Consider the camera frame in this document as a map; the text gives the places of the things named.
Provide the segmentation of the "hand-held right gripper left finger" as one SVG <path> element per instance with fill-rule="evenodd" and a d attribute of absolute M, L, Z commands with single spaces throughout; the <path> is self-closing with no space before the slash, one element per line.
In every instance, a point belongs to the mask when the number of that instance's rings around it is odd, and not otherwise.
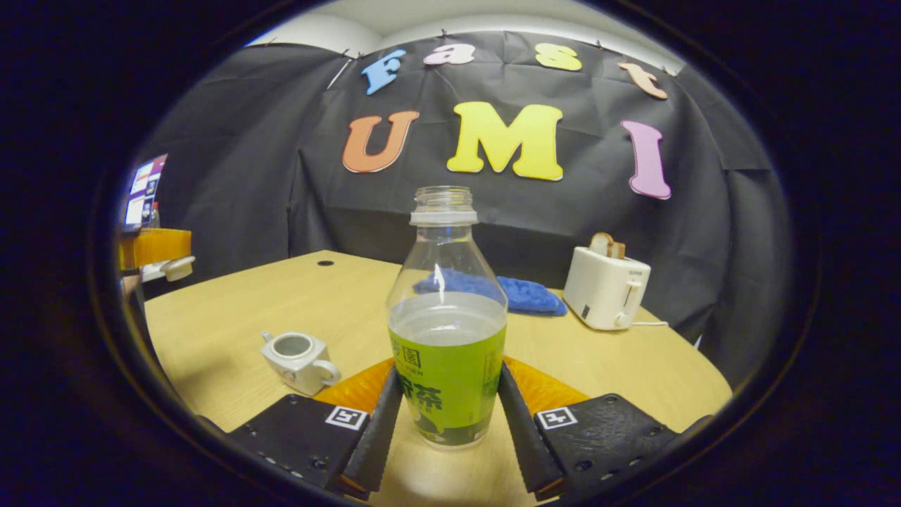
<path fill-rule="evenodd" d="M 284 395 L 227 436 L 294 482 L 366 501 L 380 489 L 402 397 L 389 358 L 313 397 Z"/>

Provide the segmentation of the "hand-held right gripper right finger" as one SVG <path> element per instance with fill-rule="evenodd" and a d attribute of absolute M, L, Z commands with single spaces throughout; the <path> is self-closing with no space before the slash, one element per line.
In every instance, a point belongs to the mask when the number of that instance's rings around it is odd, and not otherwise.
<path fill-rule="evenodd" d="M 498 395 L 525 487 L 539 501 L 617 494 L 683 439 L 621 394 L 590 397 L 511 357 Z"/>

